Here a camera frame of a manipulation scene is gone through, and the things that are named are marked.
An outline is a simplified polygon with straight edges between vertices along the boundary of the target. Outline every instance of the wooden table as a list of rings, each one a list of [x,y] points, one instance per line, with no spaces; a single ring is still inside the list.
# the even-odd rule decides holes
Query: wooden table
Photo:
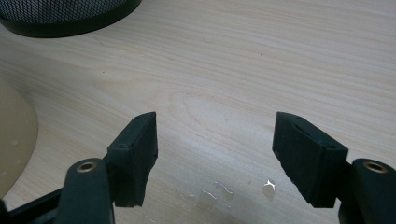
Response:
[[[69,166],[102,158],[133,117],[156,111],[145,203],[117,208],[118,223],[337,223],[339,203],[312,208],[274,156],[276,111],[349,147],[348,161],[395,167],[395,12],[393,0],[144,0],[85,35],[1,27],[0,76],[39,123],[4,200],[12,209],[60,188]]]

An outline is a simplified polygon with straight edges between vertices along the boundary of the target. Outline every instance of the black plastic part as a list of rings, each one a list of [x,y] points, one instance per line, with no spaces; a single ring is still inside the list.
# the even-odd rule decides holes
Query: black plastic part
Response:
[[[69,168],[55,223],[114,223],[107,168],[103,160],[87,159]]]
[[[352,163],[350,178],[365,222],[395,223],[395,170],[380,161],[357,159]]]
[[[110,169],[115,205],[142,206],[149,172],[158,158],[155,112],[134,118],[108,147],[104,160]]]
[[[273,151],[308,203],[334,207],[336,177],[344,168],[346,147],[307,120],[277,112]]]
[[[52,193],[12,210],[8,214],[8,222],[0,223],[52,223],[56,216],[56,208],[61,197],[61,192],[61,189],[57,189]]]
[[[0,23],[2,23],[9,31],[17,35],[30,37],[53,38],[81,35],[101,29],[121,20],[133,12],[139,6],[140,2],[141,0],[130,0],[106,13],[78,21],[42,24],[22,23],[0,18]]]
[[[0,200],[0,223],[10,223],[11,218],[3,200]]]

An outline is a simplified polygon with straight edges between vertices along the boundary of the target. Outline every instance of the black mesh object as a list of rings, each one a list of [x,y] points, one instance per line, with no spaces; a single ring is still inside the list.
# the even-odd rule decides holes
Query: black mesh object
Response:
[[[79,35],[129,15],[141,0],[0,0],[0,22],[31,37]]]

